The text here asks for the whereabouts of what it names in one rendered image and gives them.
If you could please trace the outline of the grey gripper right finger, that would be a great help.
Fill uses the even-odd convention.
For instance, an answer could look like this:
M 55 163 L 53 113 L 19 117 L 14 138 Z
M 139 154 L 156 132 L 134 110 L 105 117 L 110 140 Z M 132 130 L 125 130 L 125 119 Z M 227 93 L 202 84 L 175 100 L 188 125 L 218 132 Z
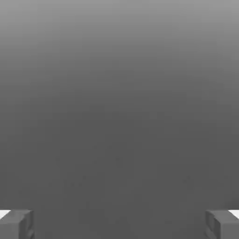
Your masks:
M 239 239 L 239 210 L 207 210 L 205 239 Z

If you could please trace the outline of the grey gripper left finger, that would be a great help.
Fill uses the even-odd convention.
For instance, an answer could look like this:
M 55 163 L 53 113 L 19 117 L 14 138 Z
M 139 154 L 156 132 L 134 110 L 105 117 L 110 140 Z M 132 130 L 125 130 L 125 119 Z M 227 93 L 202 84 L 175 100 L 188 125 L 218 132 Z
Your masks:
M 34 211 L 0 209 L 0 239 L 35 239 Z

